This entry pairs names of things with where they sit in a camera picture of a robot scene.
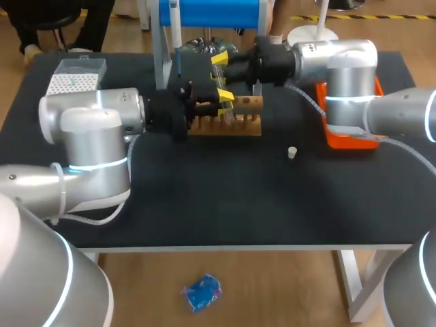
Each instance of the orange tray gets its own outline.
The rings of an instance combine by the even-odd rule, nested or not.
[[[378,78],[375,79],[375,94],[382,96],[383,90],[381,88]],[[326,111],[326,96],[327,87],[326,84],[316,84],[317,102],[321,109]],[[326,118],[322,117],[322,125],[324,126],[324,132],[326,133],[327,143],[333,149],[376,149],[379,146],[379,142],[366,141],[353,138],[348,135],[337,135],[330,133],[327,128]]]

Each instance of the white frame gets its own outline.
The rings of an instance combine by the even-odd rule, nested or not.
[[[82,249],[97,262],[100,253],[150,253],[187,251],[336,251],[348,300],[351,323],[363,323],[382,297],[383,278],[389,265],[410,245],[247,245],[202,247],[113,247]],[[374,250],[360,278],[354,250]]]
[[[147,0],[137,0],[139,20],[143,31],[150,31],[150,11]]]

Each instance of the black stool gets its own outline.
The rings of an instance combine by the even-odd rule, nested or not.
[[[79,7],[71,12],[68,16],[65,16],[61,19],[54,20],[52,22],[39,22],[34,25],[29,25],[28,28],[35,31],[53,31],[57,46],[62,50],[66,50],[67,46],[65,44],[65,39],[63,38],[62,28],[75,22],[80,17],[81,13],[82,8]]]

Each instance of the black table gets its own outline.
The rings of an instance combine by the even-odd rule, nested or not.
[[[154,91],[151,55],[93,56],[107,59],[104,89],[137,87],[145,97]],[[37,123],[38,101],[62,58],[37,57],[24,77],[0,134],[0,164],[67,164],[63,146],[47,144]],[[183,71],[207,79],[202,60],[184,58]],[[399,53],[379,54],[378,76],[385,93],[414,86]],[[240,85],[234,90],[245,92]],[[262,137],[197,136],[174,144],[165,135],[144,134],[119,218],[102,227],[61,221],[55,229],[76,247],[110,251],[406,245],[433,225],[436,183],[418,160],[389,144],[370,152],[332,151],[304,99],[272,86],[263,94]],[[432,144],[406,142],[436,163]],[[294,161],[287,158],[289,146],[298,148]]]

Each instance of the wooden floor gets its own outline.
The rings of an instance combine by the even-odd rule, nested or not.
[[[309,15],[317,14],[319,8],[312,0],[290,0],[288,10],[290,16]],[[436,2],[367,0],[354,14],[430,15],[436,14]],[[80,23],[68,29],[69,40],[73,40]],[[302,24],[307,22],[289,21],[285,33]],[[341,38],[368,38],[380,50],[401,51],[418,86],[436,85],[436,21],[331,20],[328,27]],[[4,17],[0,17],[0,34],[1,123],[25,71],[16,50],[15,32]],[[185,29],[184,40],[200,34],[198,29]],[[240,44],[233,31],[215,30],[213,34]],[[47,46],[52,41],[51,35],[42,39]],[[151,35],[140,32],[138,21],[113,19],[104,50],[150,52]],[[369,254],[359,253],[360,266]],[[100,264],[114,289],[112,327],[351,326],[334,256],[329,251],[110,254]],[[181,290],[204,273],[219,278],[223,296],[204,312],[193,315]],[[380,310],[363,326],[385,326]]]

